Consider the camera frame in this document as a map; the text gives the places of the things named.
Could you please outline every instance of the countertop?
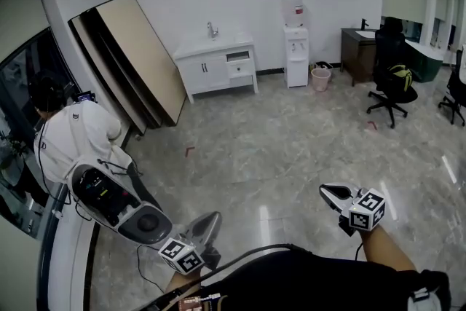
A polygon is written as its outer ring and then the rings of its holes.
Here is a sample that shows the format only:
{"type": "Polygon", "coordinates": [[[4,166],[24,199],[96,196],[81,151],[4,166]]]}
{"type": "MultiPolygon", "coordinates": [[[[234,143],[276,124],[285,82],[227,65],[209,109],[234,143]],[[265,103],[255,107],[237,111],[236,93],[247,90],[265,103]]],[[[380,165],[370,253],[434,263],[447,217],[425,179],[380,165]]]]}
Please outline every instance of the countertop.
{"type": "Polygon", "coordinates": [[[215,39],[208,37],[199,39],[190,39],[180,44],[178,49],[173,53],[173,60],[187,58],[190,56],[200,55],[202,53],[227,50],[253,44],[253,37],[246,32],[237,34],[220,33],[215,39]]]}
{"type": "Polygon", "coordinates": [[[427,58],[432,58],[433,60],[441,60],[443,61],[443,56],[445,52],[432,48],[431,46],[424,46],[419,43],[411,42],[409,40],[405,41],[408,45],[413,47],[415,50],[422,53],[427,58]]]}
{"type": "MultiPolygon", "coordinates": [[[[376,43],[375,38],[366,38],[356,33],[356,31],[362,31],[362,30],[360,28],[343,28],[341,30],[342,33],[347,34],[348,36],[355,39],[357,42],[360,42],[361,44],[375,44],[376,43]]],[[[367,29],[364,29],[363,31],[377,31],[377,29],[367,28],[367,29]]]]}

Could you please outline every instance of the black chair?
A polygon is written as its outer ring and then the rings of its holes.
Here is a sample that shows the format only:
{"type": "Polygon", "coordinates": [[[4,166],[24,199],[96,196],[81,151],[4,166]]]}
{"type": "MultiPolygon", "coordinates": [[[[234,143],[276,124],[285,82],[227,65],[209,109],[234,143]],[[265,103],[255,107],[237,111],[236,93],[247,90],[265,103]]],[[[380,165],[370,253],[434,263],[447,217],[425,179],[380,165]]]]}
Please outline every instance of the black chair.
{"type": "Polygon", "coordinates": [[[451,73],[449,83],[447,85],[450,90],[450,95],[452,96],[454,102],[447,98],[443,98],[441,103],[438,103],[438,107],[448,106],[451,108],[451,124],[454,124],[454,115],[457,113],[459,117],[463,120],[463,127],[465,126],[465,119],[459,111],[461,106],[466,106],[466,84],[461,82],[459,78],[459,68],[461,66],[461,57],[463,55],[462,50],[457,50],[457,64],[451,73]]]}
{"type": "Polygon", "coordinates": [[[384,96],[370,91],[369,97],[374,96],[380,102],[367,109],[367,113],[370,114],[372,109],[387,108],[392,119],[391,128],[395,128],[393,109],[403,113],[405,118],[408,116],[408,112],[399,107],[397,103],[410,103],[417,99],[417,93],[413,87],[405,91],[388,71],[390,67],[403,63],[405,36],[401,33],[402,30],[401,20],[387,17],[384,26],[376,31],[374,82],[377,84],[376,90],[382,91],[384,96]]]}

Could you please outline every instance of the cabinet door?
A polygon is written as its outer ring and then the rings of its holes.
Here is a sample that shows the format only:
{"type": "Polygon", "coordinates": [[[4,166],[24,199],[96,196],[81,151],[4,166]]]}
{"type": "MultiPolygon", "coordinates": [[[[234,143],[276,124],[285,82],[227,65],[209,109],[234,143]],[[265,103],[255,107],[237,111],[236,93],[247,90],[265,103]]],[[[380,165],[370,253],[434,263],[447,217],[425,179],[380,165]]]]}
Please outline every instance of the cabinet door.
{"type": "Polygon", "coordinates": [[[209,87],[208,74],[201,59],[180,63],[179,67],[187,91],[200,91],[209,87]]]}
{"type": "Polygon", "coordinates": [[[204,58],[204,67],[207,70],[209,87],[220,87],[230,83],[225,55],[204,58]]]}

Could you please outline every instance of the faucet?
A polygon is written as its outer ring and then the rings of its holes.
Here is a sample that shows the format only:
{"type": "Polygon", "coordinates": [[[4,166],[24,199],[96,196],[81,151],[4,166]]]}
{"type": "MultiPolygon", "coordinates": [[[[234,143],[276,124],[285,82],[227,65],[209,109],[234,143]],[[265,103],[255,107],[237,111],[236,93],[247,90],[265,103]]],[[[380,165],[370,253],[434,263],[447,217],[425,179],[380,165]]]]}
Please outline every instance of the faucet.
{"type": "Polygon", "coordinates": [[[208,30],[208,37],[211,39],[215,39],[218,36],[218,28],[217,30],[213,30],[212,23],[209,21],[207,23],[207,30],[208,30]]]}
{"type": "Polygon", "coordinates": [[[361,20],[361,30],[364,30],[366,28],[366,26],[369,26],[369,24],[366,22],[366,19],[363,18],[361,20]]]}

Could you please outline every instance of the red tape mark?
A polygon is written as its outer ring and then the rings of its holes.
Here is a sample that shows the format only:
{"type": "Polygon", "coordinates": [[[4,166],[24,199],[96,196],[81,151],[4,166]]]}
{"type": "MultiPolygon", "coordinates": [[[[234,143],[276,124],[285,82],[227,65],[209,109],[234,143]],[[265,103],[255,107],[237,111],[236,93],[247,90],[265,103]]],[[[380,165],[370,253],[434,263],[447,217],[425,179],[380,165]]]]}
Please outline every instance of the red tape mark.
{"type": "Polygon", "coordinates": [[[375,122],[373,122],[373,121],[368,121],[368,123],[371,124],[371,125],[373,125],[375,131],[377,131],[377,126],[376,126],[375,122]]]}
{"type": "Polygon", "coordinates": [[[189,151],[192,151],[192,150],[194,150],[194,149],[196,149],[195,146],[188,146],[188,147],[186,148],[186,153],[184,154],[184,157],[187,158],[187,157],[188,157],[188,154],[189,154],[189,151]]]}

